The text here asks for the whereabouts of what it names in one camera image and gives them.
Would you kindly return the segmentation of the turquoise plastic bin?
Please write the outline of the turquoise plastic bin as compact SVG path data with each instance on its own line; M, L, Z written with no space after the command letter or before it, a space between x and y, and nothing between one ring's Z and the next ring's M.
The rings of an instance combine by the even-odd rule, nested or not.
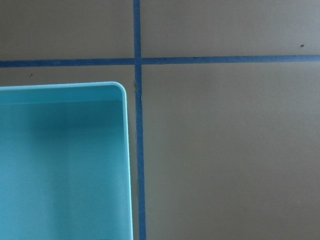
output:
M127 94L120 83L0 89L0 237L133 238Z

